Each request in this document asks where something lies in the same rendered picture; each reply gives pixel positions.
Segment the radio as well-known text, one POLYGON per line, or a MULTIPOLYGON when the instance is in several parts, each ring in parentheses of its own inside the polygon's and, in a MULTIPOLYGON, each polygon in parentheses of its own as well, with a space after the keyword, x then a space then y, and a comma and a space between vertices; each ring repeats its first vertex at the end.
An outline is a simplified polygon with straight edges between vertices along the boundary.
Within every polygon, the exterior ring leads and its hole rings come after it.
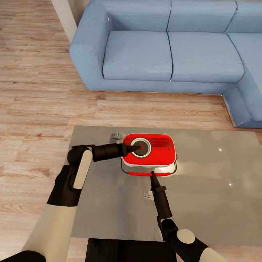
MULTIPOLYGON (((142 146, 141 149, 121 157, 127 166, 144 168, 164 168, 175 163, 177 154, 173 140, 165 134, 128 134, 123 143, 126 146, 142 146)), ((152 173, 128 172, 134 176, 152 176, 152 173)), ((168 176, 170 173, 155 173, 156 176, 168 176)))

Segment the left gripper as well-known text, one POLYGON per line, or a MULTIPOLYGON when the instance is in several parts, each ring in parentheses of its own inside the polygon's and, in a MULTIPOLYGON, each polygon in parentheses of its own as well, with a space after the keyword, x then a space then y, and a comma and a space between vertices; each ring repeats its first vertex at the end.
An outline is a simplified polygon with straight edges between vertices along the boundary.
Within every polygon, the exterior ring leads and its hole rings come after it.
POLYGON ((103 145, 105 149, 105 160, 111 159, 111 158, 117 158, 117 157, 126 157, 127 153, 136 151, 138 149, 141 149, 142 146, 126 146, 125 143, 122 144, 104 144, 103 145))

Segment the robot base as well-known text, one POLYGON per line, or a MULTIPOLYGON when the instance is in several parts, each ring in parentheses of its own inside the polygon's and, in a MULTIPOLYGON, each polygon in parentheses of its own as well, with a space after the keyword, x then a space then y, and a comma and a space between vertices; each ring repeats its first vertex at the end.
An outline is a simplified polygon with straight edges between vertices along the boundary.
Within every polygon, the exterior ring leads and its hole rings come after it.
POLYGON ((165 242, 89 238, 85 262, 177 262, 165 242))

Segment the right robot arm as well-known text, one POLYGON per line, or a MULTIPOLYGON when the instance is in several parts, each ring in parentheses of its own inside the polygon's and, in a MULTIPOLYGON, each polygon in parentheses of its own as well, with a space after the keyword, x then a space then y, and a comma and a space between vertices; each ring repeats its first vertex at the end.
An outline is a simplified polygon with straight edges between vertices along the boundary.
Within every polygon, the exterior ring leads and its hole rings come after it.
POLYGON ((223 256, 215 252, 212 248, 197 239, 193 232, 188 229, 178 229, 172 219, 169 202, 165 190, 166 186, 161 186, 155 173, 151 171, 151 189, 146 190, 144 198, 152 200, 158 211, 157 222, 159 233, 165 241, 184 262, 230 262, 223 256))

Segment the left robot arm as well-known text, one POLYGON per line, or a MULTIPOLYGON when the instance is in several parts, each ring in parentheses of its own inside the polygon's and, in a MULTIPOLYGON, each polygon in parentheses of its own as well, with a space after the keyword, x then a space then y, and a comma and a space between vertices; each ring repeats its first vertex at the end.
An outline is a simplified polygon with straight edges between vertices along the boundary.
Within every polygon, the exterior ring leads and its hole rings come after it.
POLYGON ((142 146, 119 144, 123 132, 114 132, 109 144, 77 145, 68 150, 69 165, 56 177, 55 186, 30 237, 20 253, 0 262, 66 262, 80 194, 91 164, 100 160, 126 157, 142 146), (91 150, 88 149, 91 147, 91 150))

